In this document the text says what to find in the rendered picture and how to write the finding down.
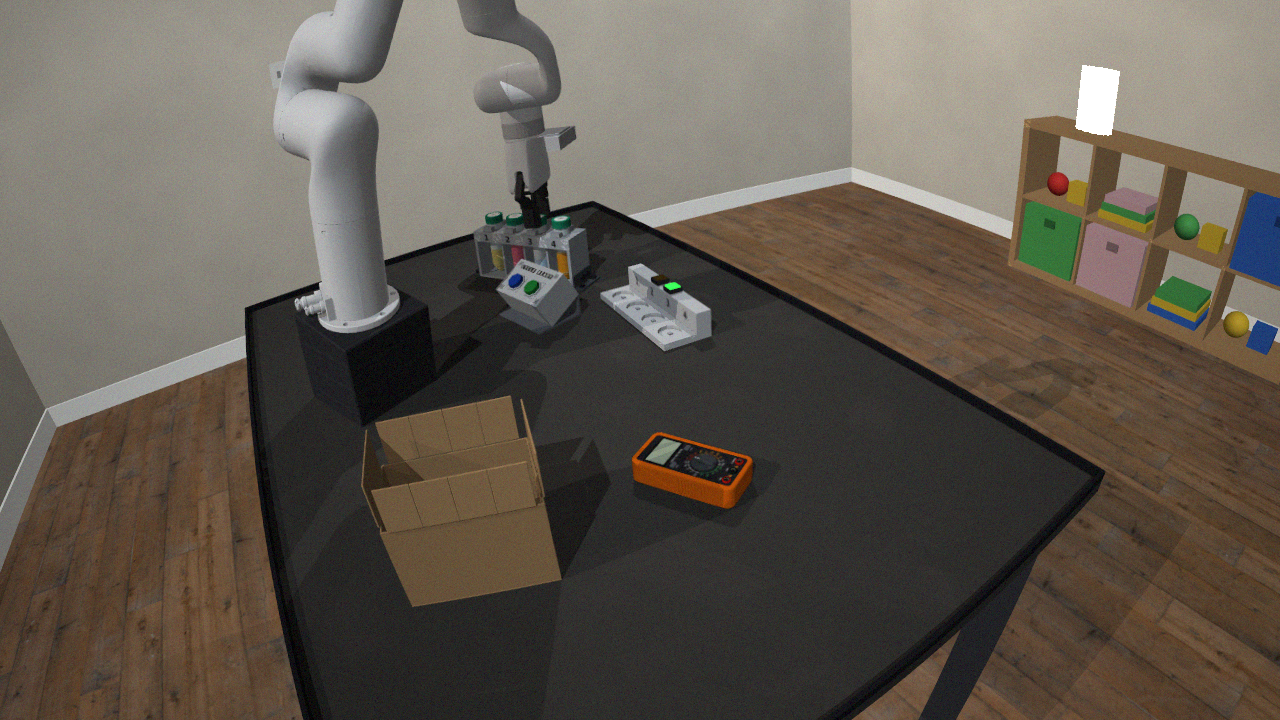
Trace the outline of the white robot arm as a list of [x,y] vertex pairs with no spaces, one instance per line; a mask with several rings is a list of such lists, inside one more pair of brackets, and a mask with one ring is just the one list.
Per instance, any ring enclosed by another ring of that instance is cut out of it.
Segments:
[[[311,161],[308,208],[323,281],[314,295],[294,299],[294,306],[307,316],[317,313],[320,324],[338,333],[372,329],[401,306],[399,293],[387,284],[381,245],[378,117],[362,99],[337,90],[339,82],[364,83],[380,73],[403,1],[337,0],[334,12],[308,17],[291,40],[276,95],[276,142]],[[457,3],[470,33],[516,44],[538,58],[476,81],[474,100],[483,111],[500,113],[503,138],[547,137],[547,152],[573,142],[575,126],[544,126],[541,106],[561,96],[556,50],[545,32],[518,13],[515,0]]]

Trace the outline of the orange digital multimeter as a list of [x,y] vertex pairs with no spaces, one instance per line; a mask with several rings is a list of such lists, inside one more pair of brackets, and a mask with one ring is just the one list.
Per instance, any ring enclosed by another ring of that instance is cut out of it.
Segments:
[[732,509],[753,480],[753,457],[666,433],[632,457],[634,480]]

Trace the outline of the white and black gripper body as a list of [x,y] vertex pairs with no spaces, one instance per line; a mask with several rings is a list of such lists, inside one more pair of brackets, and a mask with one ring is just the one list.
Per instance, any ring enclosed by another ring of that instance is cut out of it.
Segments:
[[[506,176],[509,193],[515,193],[517,172],[524,173],[525,190],[535,192],[550,178],[550,165],[544,137],[504,138]],[[529,187],[527,187],[529,186]]]

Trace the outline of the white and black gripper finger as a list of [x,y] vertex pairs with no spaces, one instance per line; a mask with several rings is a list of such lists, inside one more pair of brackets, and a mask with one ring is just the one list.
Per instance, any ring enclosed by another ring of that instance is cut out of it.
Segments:
[[536,204],[539,206],[540,214],[545,214],[547,219],[549,219],[550,218],[550,206],[549,206],[549,199],[547,199],[548,197],[547,186],[548,186],[548,183],[541,184],[541,187],[539,187],[536,190],[536,199],[538,199]]
[[[526,229],[541,228],[540,210],[536,204],[536,191],[530,193],[529,191],[524,191],[524,173],[518,170],[516,177],[515,201],[517,201],[522,209],[524,225]],[[531,199],[526,197],[524,193],[531,195]]]

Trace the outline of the brown cardboard box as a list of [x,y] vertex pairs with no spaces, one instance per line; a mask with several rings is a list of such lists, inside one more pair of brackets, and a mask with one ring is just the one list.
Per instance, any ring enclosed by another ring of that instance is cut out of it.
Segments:
[[562,580],[520,400],[532,447],[511,396],[376,421],[381,468],[366,430],[361,487],[412,607]]

